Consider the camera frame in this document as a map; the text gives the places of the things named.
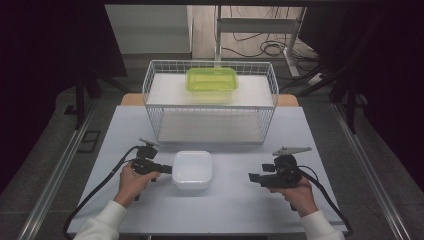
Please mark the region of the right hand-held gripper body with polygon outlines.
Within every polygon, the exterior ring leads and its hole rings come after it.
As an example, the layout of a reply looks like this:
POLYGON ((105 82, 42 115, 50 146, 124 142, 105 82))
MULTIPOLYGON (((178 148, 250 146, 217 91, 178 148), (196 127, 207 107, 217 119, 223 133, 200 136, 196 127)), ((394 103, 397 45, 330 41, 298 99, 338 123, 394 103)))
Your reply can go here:
POLYGON ((301 180, 303 172, 299 169, 294 157, 296 153, 311 151, 310 147, 284 147, 272 153, 275 156, 273 165, 275 171, 264 175, 266 181, 262 187, 269 188, 294 188, 301 180))

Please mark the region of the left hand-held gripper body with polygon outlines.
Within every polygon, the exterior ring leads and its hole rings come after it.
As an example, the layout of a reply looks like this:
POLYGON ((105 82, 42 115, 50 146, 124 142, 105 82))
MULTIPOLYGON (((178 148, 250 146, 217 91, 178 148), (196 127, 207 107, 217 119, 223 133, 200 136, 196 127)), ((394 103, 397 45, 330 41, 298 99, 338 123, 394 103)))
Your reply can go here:
POLYGON ((148 140, 140 138, 140 141, 144 143, 144 146, 137 147, 136 158, 132 160, 132 169, 141 175, 145 175, 151 172, 159 172, 160 166, 153 162, 158 150, 156 144, 148 140))

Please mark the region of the white square food container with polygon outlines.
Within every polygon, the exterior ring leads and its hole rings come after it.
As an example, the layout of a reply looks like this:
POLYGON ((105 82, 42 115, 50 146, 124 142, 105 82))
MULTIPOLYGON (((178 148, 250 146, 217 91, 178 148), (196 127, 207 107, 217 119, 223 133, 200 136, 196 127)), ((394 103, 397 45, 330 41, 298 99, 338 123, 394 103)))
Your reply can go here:
POLYGON ((172 182, 180 190, 207 189, 213 177, 212 156, 207 151, 180 151, 172 165, 172 182))

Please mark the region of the white wire shelf rack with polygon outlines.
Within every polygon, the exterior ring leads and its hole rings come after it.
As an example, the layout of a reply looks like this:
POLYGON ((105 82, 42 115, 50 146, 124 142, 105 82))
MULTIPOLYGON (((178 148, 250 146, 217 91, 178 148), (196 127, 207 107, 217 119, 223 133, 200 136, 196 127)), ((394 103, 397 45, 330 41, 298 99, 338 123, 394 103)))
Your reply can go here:
POLYGON ((279 87, 269 62, 153 60, 142 94, 160 143, 261 144, 278 103, 279 87), (191 68, 229 67, 238 89, 228 102, 197 103, 185 89, 191 68))

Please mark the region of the green translucent food container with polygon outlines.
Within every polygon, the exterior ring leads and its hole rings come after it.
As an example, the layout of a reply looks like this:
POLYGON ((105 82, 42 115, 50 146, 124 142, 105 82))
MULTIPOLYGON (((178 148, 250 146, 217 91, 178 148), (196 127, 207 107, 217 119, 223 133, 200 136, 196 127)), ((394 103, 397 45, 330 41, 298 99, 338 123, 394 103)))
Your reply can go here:
POLYGON ((237 73, 229 67, 191 68, 186 73, 185 89, 197 103, 228 102, 238 87, 237 73))

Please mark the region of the person's left hand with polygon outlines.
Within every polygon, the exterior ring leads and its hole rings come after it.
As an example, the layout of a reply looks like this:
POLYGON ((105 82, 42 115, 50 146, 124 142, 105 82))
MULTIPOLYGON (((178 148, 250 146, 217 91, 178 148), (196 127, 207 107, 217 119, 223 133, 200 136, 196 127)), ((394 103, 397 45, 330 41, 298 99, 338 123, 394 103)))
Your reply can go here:
POLYGON ((131 164, 128 163, 120 173, 120 183, 118 193, 113 201, 120 204, 124 208, 128 208, 135 198, 147 187, 148 183, 153 179, 157 179, 160 173, 153 171, 146 175, 135 172, 131 164))

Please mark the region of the person's right hand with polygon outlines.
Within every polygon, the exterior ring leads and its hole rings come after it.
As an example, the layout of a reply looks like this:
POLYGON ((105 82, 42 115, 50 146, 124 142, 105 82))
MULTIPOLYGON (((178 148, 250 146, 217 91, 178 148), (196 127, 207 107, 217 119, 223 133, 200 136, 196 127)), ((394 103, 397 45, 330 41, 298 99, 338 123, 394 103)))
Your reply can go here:
POLYGON ((310 182, 302 177, 294 188, 269 188, 271 193, 280 193, 298 212, 305 217, 318 211, 310 182))

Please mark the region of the black metal stand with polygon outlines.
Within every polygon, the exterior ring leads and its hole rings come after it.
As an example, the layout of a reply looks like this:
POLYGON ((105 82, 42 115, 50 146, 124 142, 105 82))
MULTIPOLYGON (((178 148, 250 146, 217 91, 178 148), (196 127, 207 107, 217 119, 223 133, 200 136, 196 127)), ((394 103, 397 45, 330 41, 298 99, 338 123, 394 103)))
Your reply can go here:
POLYGON ((343 67, 334 74, 336 83, 330 92, 329 99, 333 103, 339 103, 344 96, 347 96, 346 103, 346 124, 352 134, 356 133, 355 129, 355 109, 356 98, 358 94, 358 76, 352 69, 343 67))
POLYGON ((75 78, 75 97, 76 97, 76 126, 75 129, 79 130, 84 120, 86 119, 85 110, 85 93, 88 93, 90 98, 98 99, 101 97, 102 90, 98 83, 98 79, 106 82, 112 87, 120 90, 123 93, 129 93, 128 87, 121 84, 118 80, 107 76, 105 73, 93 68, 81 70, 77 73, 75 78))

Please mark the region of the white cabinet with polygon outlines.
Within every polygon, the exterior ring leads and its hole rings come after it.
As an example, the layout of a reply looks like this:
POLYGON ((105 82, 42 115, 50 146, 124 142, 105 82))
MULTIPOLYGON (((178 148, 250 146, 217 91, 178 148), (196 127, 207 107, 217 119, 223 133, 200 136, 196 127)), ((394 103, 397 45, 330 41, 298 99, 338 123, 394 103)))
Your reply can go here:
POLYGON ((112 5, 105 9, 122 54, 191 54, 190 5, 112 5))

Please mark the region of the aluminium rail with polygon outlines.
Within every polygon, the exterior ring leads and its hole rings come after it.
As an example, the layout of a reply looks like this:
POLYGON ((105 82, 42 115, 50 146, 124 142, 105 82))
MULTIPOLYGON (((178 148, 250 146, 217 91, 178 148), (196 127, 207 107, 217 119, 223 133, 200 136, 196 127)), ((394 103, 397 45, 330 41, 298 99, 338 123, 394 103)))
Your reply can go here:
POLYGON ((32 211, 23 225, 17 240, 35 240, 93 117, 97 103, 97 99, 88 101, 85 117, 83 118, 80 127, 74 131, 72 138, 61 155, 61 158, 55 165, 52 174, 48 178, 48 181, 46 182, 32 211))
POLYGON ((353 133, 348 124, 346 123, 346 115, 343 111, 341 104, 331 104, 333 111, 338 119, 338 122, 351 146, 354 155, 359 162, 363 174, 370 185, 371 191, 376 198, 376 201, 382 210, 382 213, 394 235, 396 240, 411 240, 404 221, 401 218, 394 202, 390 198, 386 189, 384 188, 380 178, 378 177, 374 167, 372 166, 368 155, 363 149, 358 137, 353 133))

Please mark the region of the white metal desk frame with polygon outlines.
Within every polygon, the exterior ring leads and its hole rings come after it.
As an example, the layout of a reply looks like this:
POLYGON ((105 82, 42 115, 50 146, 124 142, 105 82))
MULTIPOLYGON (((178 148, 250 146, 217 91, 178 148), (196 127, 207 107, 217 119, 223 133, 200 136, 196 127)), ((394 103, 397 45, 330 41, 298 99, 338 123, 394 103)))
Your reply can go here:
POLYGON ((222 7, 215 7, 215 53, 214 59, 221 60, 222 46, 221 35, 223 33, 252 33, 252 34, 285 34, 289 40, 282 47, 282 53, 292 77, 299 77, 293 53, 294 45, 306 11, 300 7, 295 18, 249 18, 249 17, 223 17, 222 7))

